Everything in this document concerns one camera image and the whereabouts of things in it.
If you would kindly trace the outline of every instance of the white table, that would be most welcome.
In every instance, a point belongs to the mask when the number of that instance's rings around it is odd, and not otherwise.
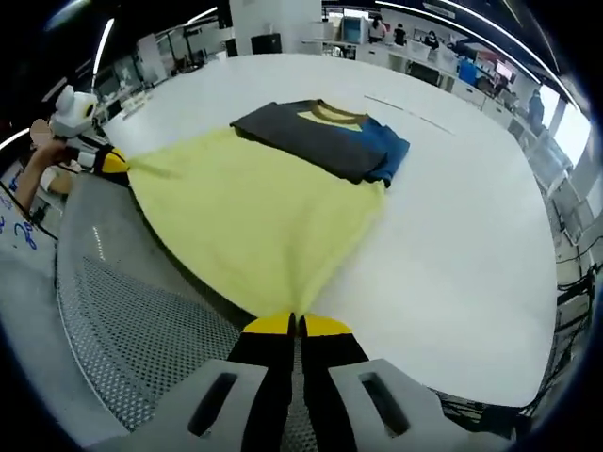
[[[271,101],[313,98],[364,109],[411,143],[383,217],[313,311],[350,325],[369,358],[385,358],[434,389],[529,403],[553,337],[554,247],[525,156],[478,109],[369,64],[240,56],[166,82],[139,112],[105,129],[134,156]]]

